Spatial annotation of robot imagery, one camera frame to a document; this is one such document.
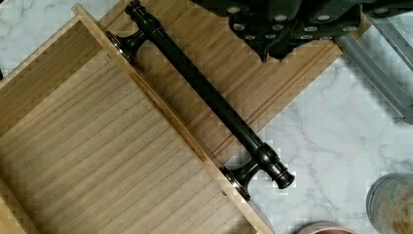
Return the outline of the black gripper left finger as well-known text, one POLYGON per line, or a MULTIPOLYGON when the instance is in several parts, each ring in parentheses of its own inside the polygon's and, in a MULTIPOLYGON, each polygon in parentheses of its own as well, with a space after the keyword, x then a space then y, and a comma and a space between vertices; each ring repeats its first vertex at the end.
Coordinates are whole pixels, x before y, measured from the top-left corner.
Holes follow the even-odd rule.
POLYGON ((294 38, 301 0, 192 0, 227 18, 230 29, 253 50, 262 62, 268 57, 282 60, 301 43, 294 38))

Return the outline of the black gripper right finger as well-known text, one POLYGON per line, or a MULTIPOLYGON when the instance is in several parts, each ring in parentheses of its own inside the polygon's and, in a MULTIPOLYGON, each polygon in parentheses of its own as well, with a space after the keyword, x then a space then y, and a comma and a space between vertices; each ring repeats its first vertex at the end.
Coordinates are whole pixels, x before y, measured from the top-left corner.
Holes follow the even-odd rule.
POLYGON ((412 11, 412 0, 269 0, 269 19, 281 32, 269 55, 285 58, 310 40, 331 40, 358 29, 360 15, 384 19, 412 11))

